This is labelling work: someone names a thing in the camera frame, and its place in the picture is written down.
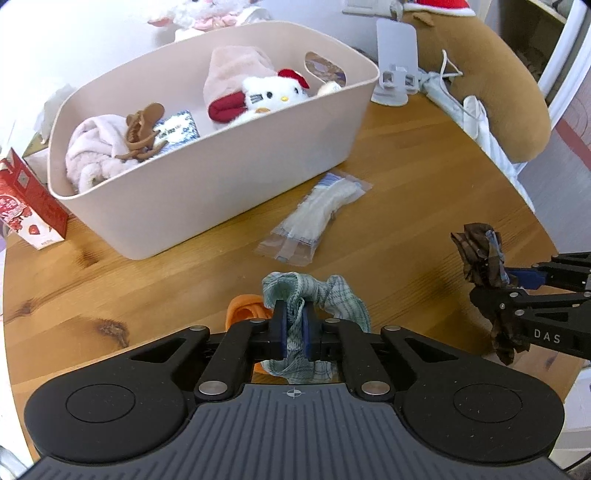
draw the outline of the green plaid cloth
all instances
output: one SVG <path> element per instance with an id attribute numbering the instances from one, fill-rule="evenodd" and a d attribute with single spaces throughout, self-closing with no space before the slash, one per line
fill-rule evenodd
<path id="1" fill-rule="evenodd" d="M 322 282 L 310 275 L 273 272 L 263 279 L 262 290 L 265 307 L 274 308 L 277 300 L 287 304 L 287 357 L 261 364 L 268 373 L 284 377 L 290 384 L 329 382 L 336 373 L 330 362 L 306 359 L 302 333 L 305 301 L 313 301 L 335 318 L 357 323 L 364 332 L 371 329 L 367 308 L 340 275 L 332 275 Z"/>

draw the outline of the orange cloth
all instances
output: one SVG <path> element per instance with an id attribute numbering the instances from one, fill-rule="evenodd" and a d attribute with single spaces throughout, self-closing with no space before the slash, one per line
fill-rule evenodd
<path id="1" fill-rule="evenodd" d="M 273 310 L 265 307 L 260 295 L 246 294 L 234 297 L 226 312 L 226 331 L 236 322 L 250 319 L 270 319 Z M 268 375 L 261 364 L 255 365 L 255 372 Z"/>

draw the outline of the pink fuzzy cloth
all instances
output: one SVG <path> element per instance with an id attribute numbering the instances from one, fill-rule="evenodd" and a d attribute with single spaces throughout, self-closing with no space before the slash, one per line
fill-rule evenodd
<path id="1" fill-rule="evenodd" d="M 271 60 L 255 47 L 218 47 L 212 53 L 209 74 L 203 86 L 206 107 L 221 97 L 242 91 L 247 77 L 276 75 Z"/>

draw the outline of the plastic bag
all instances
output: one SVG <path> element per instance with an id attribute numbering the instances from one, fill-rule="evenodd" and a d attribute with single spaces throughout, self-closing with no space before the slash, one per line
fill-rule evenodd
<path id="1" fill-rule="evenodd" d="M 258 245 L 256 252 L 297 267 L 308 265 L 337 210 L 363 196 L 371 187 L 351 175 L 331 170 Z"/>

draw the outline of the pink towel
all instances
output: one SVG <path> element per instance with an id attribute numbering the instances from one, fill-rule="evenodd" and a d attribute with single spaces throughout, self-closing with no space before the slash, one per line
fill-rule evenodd
<path id="1" fill-rule="evenodd" d="M 94 116 L 76 127 L 66 152 L 66 176 L 78 192 L 137 165 L 114 158 L 129 153 L 126 131 L 125 118 L 119 115 Z"/>
<path id="2" fill-rule="evenodd" d="M 203 86 L 206 107 L 221 97 L 242 91 L 246 77 L 276 75 L 271 60 L 255 47 L 218 47 L 212 53 L 209 74 Z"/>
<path id="3" fill-rule="evenodd" d="M 129 152 L 125 145 L 127 123 L 119 115 L 100 115 L 84 120 L 72 133 L 68 145 L 68 157 L 82 152 L 94 152 L 114 157 Z"/>

